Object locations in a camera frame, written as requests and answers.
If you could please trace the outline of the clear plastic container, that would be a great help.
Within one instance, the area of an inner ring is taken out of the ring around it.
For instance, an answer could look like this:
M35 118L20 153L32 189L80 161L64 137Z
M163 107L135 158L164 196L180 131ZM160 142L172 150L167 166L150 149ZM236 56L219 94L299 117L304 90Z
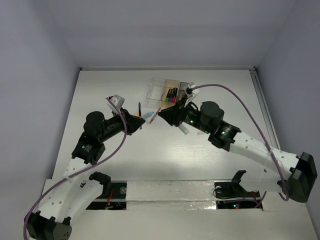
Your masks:
M150 108L162 106L162 97L165 91L165 79L153 77L148 82L148 92L145 103Z

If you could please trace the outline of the red patterned pen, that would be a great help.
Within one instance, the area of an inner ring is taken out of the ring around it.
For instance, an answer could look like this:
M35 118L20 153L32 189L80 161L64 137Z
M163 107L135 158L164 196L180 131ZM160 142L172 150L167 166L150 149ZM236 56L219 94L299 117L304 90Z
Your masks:
M158 110L154 113L154 115L152 116L152 118L149 121L149 124L152 124L152 122L155 120L155 118L157 117L157 115L159 114L159 112L161 111L161 107L158 108Z

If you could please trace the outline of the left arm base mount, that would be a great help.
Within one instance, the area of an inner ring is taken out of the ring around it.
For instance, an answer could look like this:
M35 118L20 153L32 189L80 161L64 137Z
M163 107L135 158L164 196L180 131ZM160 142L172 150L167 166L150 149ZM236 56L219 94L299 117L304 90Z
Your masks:
M109 193L103 193L96 198L86 210L126 210L127 182L113 181Z

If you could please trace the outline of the dark purple pen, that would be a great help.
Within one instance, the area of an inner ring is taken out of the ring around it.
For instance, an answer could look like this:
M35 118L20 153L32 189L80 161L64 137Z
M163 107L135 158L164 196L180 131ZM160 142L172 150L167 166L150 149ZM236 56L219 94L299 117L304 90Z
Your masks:
M141 102L138 102L138 116L140 119L143 119L142 118L142 104Z

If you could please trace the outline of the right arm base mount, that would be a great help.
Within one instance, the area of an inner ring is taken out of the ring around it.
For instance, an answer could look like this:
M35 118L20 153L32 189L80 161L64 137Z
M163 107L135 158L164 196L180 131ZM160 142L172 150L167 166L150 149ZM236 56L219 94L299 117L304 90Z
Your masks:
M218 210L263 209L259 191L247 191L241 185L246 170L238 170L231 180L214 183L212 195Z

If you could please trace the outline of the green glue tube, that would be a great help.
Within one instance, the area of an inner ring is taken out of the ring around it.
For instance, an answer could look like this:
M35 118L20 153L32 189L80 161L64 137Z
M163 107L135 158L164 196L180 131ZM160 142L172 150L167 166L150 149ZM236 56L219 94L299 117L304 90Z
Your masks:
M188 135L189 132L190 132L183 124L181 124L178 128L179 128L185 135Z

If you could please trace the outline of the orange plastic container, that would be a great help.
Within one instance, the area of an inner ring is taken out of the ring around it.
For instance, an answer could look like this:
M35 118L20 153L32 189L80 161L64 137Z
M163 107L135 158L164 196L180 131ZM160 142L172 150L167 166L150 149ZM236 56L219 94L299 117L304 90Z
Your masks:
M176 103L180 81L166 79L164 81L164 89L161 97L161 107L163 109L173 107Z

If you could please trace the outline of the aluminium rail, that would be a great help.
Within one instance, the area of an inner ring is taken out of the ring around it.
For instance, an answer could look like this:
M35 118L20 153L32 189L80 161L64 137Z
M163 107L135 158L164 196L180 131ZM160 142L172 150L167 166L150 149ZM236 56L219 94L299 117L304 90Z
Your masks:
M268 139L269 139L269 143L272 147L277 148L277 149L281 149L277 134L276 134L276 130L270 115L270 111L268 109L268 105L262 90L262 86L258 77L258 73L256 71L255 68L252 68L249 70L251 79L252 79L252 83L257 95L257 99L262 111L262 115L263 115L263 119L266 125L266 129L267 129L267 134L268 134Z

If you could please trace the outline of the dark grey plastic container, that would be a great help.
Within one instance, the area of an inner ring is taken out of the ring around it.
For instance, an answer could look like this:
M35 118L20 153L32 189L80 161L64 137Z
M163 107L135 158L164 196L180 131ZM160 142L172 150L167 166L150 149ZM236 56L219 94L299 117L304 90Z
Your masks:
M181 103L181 101L183 101L184 106L186 107L189 103L191 103L195 96L192 91L188 93L187 89L192 89L195 86L196 85L193 82L187 83L181 81L177 90L175 105L177 106Z

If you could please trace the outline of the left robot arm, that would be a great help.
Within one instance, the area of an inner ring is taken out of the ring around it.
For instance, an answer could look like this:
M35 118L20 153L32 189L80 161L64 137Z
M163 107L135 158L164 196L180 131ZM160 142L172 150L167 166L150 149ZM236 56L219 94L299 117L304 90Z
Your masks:
M109 119L100 111L89 113L62 180L43 194L48 198L38 209L32 207L25 216L24 239L68 240L74 223L91 202L112 193L110 176L93 169L102 164L104 142L120 132L132 135L145 122L123 108Z

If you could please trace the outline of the blue glue tube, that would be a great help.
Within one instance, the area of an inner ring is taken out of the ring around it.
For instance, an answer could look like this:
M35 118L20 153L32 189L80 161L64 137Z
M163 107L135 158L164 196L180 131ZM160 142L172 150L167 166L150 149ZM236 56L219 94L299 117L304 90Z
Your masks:
M154 114L153 111L149 111L149 112L143 114L141 117L146 120L146 119L150 118L153 114Z

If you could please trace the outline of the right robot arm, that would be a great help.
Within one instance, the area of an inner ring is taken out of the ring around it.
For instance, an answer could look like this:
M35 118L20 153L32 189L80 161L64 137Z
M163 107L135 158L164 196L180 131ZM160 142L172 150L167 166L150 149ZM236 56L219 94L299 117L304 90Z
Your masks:
M318 177L314 158L303 152L301 155L267 147L223 120L225 112L213 101L202 102L197 108L193 102L178 101L174 106L163 109L159 116L169 125L179 127L186 123L208 134L208 141L218 149L246 157L278 173L265 184L257 184L252 190L287 193L289 199L306 203Z

